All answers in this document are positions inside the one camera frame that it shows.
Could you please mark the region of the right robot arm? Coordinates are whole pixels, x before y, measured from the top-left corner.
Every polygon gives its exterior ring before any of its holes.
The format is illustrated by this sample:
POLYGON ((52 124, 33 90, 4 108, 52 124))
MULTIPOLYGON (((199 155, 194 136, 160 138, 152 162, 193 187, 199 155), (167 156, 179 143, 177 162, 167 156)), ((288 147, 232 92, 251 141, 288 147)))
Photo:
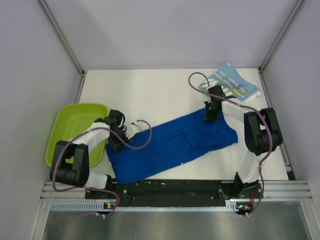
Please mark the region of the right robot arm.
POLYGON ((206 101, 204 119, 215 122, 221 114, 229 115, 244 125, 244 142, 247 148, 244 161, 236 172, 233 187, 224 193, 239 198, 245 198, 252 190, 259 188, 259 174, 265 159, 277 146, 283 143, 282 132, 273 108, 257 110, 252 106, 236 103, 231 100, 233 96, 226 96, 222 86, 211 86, 207 89, 210 100, 206 101))

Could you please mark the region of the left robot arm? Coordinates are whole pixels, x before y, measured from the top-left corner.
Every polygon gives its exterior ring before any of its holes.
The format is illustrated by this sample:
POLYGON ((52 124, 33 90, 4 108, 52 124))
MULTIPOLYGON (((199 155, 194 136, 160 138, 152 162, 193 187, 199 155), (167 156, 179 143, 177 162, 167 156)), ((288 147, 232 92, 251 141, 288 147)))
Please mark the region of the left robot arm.
POLYGON ((125 125, 123 113, 112 109, 109 116, 97 118, 80 135, 56 143, 50 180, 77 188, 96 188, 98 195, 109 198, 114 191, 111 176, 90 170, 90 152, 105 142, 119 152, 140 131, 136 122, 125 125))

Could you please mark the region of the royal blue t-shirt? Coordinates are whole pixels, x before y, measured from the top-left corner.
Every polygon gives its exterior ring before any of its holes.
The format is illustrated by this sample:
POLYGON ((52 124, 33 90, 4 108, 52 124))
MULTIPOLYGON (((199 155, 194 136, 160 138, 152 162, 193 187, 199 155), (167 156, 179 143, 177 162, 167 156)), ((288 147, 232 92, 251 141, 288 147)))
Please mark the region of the royal blue t-shirt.
POLYGON ((200 109, 136 134, 131 145, 139 149, 125 146, 115 152, 107 144, 106 154, 118 183, 146 179, 238 142, 236 131, 223 116, 207 122, 204 115, 200 109))

